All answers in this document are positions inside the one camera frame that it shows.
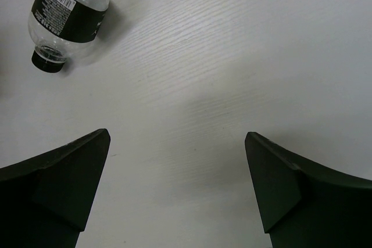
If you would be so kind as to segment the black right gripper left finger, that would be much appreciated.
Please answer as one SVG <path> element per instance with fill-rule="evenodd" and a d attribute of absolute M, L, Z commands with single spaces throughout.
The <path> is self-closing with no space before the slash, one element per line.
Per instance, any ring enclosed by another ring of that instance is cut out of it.
<path fill-rule="evenodd" d="M 1 168 L 1 247 L 75 247 L 110 146 L 101 128 Z"/>

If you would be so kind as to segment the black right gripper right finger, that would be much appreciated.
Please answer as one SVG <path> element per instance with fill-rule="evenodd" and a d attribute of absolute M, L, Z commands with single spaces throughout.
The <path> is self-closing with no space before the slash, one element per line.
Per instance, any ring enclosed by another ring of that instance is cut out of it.
<path fill-rule="evenodd" d="M 371 247 L 371 181 L 249 132 L 245 150 L 273 247 Z"/>

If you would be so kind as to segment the clear bottle black label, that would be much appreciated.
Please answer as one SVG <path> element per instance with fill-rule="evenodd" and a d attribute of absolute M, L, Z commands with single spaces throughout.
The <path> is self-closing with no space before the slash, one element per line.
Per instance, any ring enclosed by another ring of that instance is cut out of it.
<path fill-rule="evenodd" d="M 110 0 L 34 0 L 28 31 L 34 43 L 33 65 L 57 73 L 85 56 L 103 22 Z"/>

